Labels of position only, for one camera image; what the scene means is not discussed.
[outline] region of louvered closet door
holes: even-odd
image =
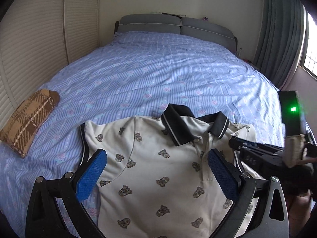
[[[99,0],[65,0],[65,40],[69,63],[99,47]]]
[[[17,105],[68,64],[63,4],[15,0],[0,23],[1,77],[7,79]]]
[[[9,100],[7,92],[4,88],[2,79],[0,77],[0,128],[7,122],[14,108]]]

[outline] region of window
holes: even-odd
[[[317,75],[317,26],[313,18],[308,14],[308,45],[304,67]]]

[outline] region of gray headboard cushion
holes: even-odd
[[[223,26],[208,21],[184,17],[181,34],[220,44],[233,53],[236,51],[233,33]]]
[[[166,14],[131,14],[121,18],[115,32],[148,31],[182,34],[222,45],[232,53],[237,51],[233,33],[208,21]]]
[[[181,20],[164,14],[131,14],[119,21],[118,32],[148,31],[180,34]]]

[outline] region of blue gripper pad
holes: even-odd
[[[107,154],[104,150],[101,150],[99,155],[88,166],[84,174],[77,182],[76,196],[78,201],[88,199],[106,164]]]
[[[215,150],[218,151],[217,149],[212,149],[208,153],[208,165],[226,198],[236,202],[239,195],[238,184],[224,162],[214,152]]]

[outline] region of shirt sleeve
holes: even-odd
[[[125,169],[134,146],[135,117],[117,120],[104,125],[85,122],[85,140],[89,146],[89,157],[97,149],[107,153],[107,165],[98,186],[113,181]]]

